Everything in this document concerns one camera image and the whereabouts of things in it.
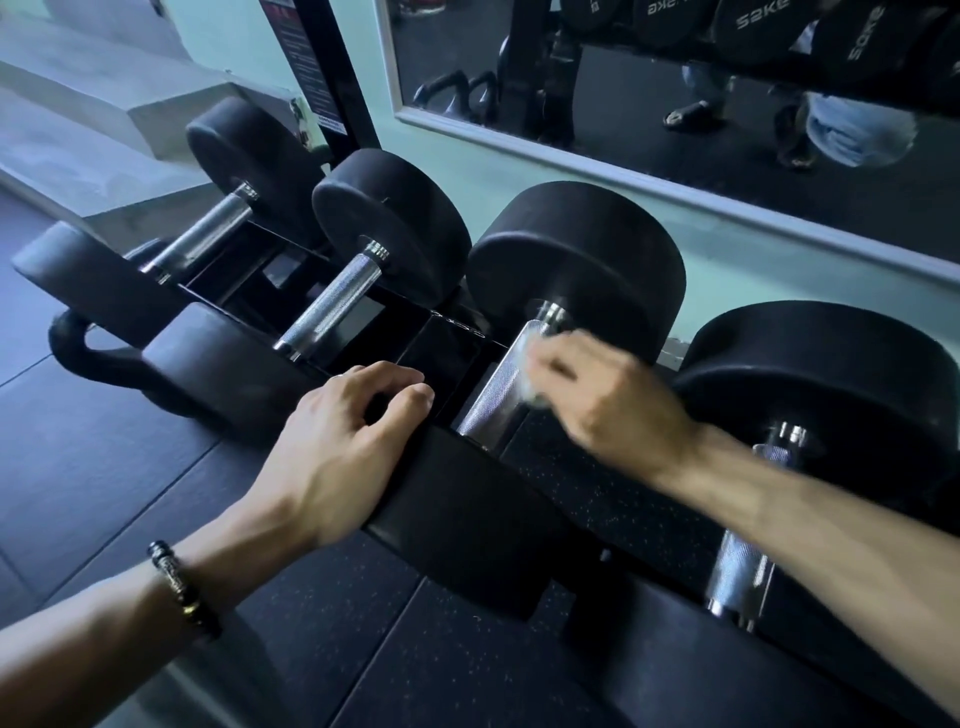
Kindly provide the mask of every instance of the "hand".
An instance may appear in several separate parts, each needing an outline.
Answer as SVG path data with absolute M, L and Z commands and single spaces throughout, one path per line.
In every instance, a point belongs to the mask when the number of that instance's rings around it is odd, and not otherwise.
M 380 393 L 393 398 L 367 425 Z M 282 514 L 306 549 L 343 539 L 370 517 L 433 398 L 423 374 L 387 361 L 333 377 L 300 400 L 244 501 Z
M 533 341 L 526 374 L 575 443 L 630 477 L 658 487 L 693 451 L 699 427 L 676 395 L 585 331 Z

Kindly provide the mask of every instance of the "foot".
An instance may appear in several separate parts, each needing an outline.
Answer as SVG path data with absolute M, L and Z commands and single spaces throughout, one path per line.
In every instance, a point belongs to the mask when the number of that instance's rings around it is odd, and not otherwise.
M 688 107 L 674 109 L 663 117 L 663 126 L 670 132 L 709 133 L 722 129 L 727 123 L 723 107 L 707 101 L 698 101 Z
M 806 135 L 805 117 L 803 106 L 796 105 L 785 106 L 774 116 L 777 162 L 794 172 L 807 172 L 817 161 L 813 143 Z

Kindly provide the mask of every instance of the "rubber gym floor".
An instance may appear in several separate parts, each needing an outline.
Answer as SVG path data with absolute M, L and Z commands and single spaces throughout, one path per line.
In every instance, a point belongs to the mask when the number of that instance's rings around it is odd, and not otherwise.
M 0 193 L 0 627 L 139 562 L 151 540 L 173 543 L 212 519 L 265 456 L 59 366 L 46 329 L 61 306 L 9 265 L 51 222 Z M 719 526 L 640 485 L 613 497 L 619 476 L 548 414 L 524 424 L 505 459 L 580 524 L 706 586 Z M 789 578 L 777 572 L 772 590 L 769 639 L 923 725 L 951 725 Z M 530 625 L 494 619 L 357 534 L 302 559 L 239 611 L 308 725 L 624 725 L 566 671 L 556 636 L 570 604 L 552 587 Z

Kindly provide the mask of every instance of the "left hand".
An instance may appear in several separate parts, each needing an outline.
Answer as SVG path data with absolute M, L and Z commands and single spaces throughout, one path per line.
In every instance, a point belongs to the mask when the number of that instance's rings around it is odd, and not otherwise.
M 367 425 L 381 393 L 393 398 Z M 282 514 L 306 549 L 340 541 L 370 517 L 433 399 L 423 374 L 387 361 L 333 377 L 300 400 L 241 502 Z

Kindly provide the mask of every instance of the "forearm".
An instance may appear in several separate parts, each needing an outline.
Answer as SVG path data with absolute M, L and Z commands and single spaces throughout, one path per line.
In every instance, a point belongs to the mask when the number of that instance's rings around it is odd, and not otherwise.
M 655 485 L 756 544 L 960 716 L 960 540 L 712 429 L 688 467 Z
M 305 551 L 285 523 L 241 502 L 175 552 L 224 613 Z M 5 725 L 93 725 L 197 637 L 153 565 L 96 584 L 0 632 Z

